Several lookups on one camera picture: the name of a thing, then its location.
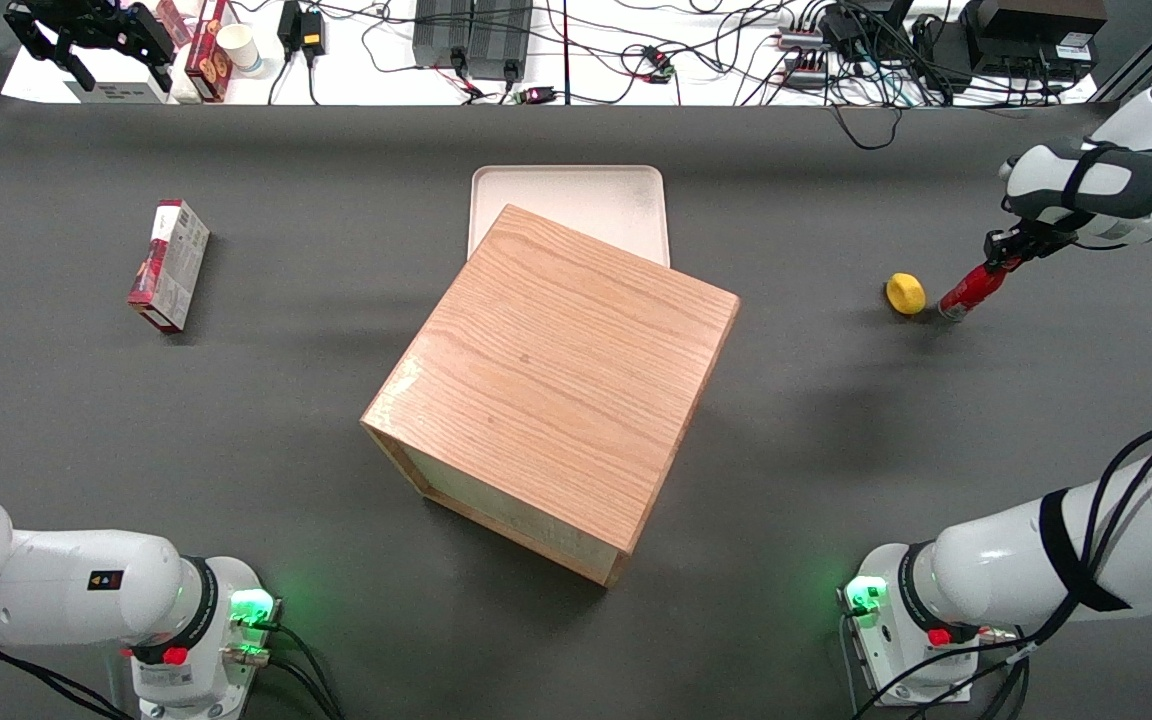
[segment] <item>red button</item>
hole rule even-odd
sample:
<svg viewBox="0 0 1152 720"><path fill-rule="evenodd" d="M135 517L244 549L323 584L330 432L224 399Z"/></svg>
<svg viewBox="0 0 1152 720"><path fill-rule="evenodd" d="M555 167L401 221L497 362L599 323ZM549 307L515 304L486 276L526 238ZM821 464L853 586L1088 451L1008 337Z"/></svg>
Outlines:
<svg viewBox="0 0 1152 720"><path fill-rule="evenodd" d="M168 665L184 665L189 651L185 647L167 647L162 652L162 661Z"/></svg>

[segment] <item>paper cup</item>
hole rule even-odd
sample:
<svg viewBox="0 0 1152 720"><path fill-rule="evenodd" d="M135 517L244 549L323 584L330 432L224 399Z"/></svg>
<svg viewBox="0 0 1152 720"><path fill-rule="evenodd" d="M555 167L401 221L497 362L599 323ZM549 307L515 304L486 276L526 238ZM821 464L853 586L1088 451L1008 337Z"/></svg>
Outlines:
<svg viewBox="0 0 1152 720"><path fill-rule="evenodd" d="M225 51L225 55L229 55L238 73L256 73L260 69L260 51L256 48L252 28L244 24L220 28L220 32L215 33L215 45Z"/></svg>

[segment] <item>black strap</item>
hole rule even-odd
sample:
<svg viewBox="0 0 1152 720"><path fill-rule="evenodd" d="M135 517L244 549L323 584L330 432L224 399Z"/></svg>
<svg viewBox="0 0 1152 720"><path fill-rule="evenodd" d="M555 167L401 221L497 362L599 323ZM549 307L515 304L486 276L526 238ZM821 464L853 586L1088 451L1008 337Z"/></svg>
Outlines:
<svg viewBox="0 0 1152 720"><path fill-rule="evenodd" d="M1069 488L1060 488L1043 497L1041 505L1038 506L1038 535L1043 538L1043 551L1047 552L1047 561L1052 563L1052 570L1056 570L1056 576L1079 602L1091 607L1092 611L1129 611L1130 605L1123 598L1107 591L1097 584L1087 567L1078 560L1078 553L1074 552L1074 543L1069 539L1069 530L1064 528L1064 493Z"/></svg>
<svg viewBox="0 0 1152 720"><path fill-rule="evenodd" d="M1089 213L1085 210L1078 210L1074 206L1074 202L1078 199L1078 188L1083 184L1083 179L1087 176L1087 173L1092 170L1092 165L1097 160L1101 159L1106 152L1111 150L1123 150L1120 145L1107 141L1087 141L1091 142L1092 147L1087 152L1083 152L1079 157L1078 162L1074 165L1074 172L1069 174L1069 179L1064 182L1064 188L1060 191L1060 206L1061 209L1073 210L1070 215L1066 215L1056 220L1053 225L1060 232L1075 232L1083 225L1092 222L1092 218L1096 215Z"/></svg>
<svg viewBox="0 0 1152 720"><path fill-rule="evenodd" d="M198 609L195 612L194 617L189 620L189 623L180 632L175 634L174 638L164 643L152 644L152 646L141 646L138 644L138 646L131 647L132 655L136 655L136 659L145 665L161 665L162 653L173 647L192 650L198 644L198 641L202 639L202 635L211 626L211 619L217 614L217 605L219 604L220 596L217 575L211 571L207 561L202 558L182 555L180 559L188 561L189 564L195 566L195 569L198 570L198 582L202 583L202 598L198 598Z"/></svg>

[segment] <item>red bottle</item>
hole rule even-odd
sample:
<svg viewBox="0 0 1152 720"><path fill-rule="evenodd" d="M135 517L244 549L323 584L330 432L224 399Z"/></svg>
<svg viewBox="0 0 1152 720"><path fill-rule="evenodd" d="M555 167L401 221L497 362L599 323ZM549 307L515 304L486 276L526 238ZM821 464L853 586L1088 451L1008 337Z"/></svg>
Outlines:
<svg viewBox="0 0 1152 720"><path fill-rule="evenodd" d="M988 270L984 265L977 265L963 281L954 286L954 290L947 291L945 297L937 302L935 309L940 310L946 320L958 323L972 311L973 306L980 305L986 297L1002 287L1002 281L1007 279L1009 272L1010 268Z"/></svg>

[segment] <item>red and white box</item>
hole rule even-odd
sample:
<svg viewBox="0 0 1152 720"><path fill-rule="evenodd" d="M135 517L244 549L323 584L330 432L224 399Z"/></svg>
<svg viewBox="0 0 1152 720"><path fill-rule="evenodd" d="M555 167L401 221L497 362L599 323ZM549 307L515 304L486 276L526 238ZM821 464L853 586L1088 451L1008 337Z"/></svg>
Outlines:
<svg viewBox="0 0 1152 720"><path fill-rule="evenodd" d="M136 272L127 304L165 333L183 331L210 237L185 200L160 200L150 252Z"/></svg>
<svg viewBox="0 0 1152 720"><path fill-rule="evenodd" d="M220 28L236 24L238 18L229 9L229 0L206 0L198 13L198 26L194 31L194 45L184 74L205 103L223 103L225 89L229 86L233 63L229 55L217 45Z"/></svg>

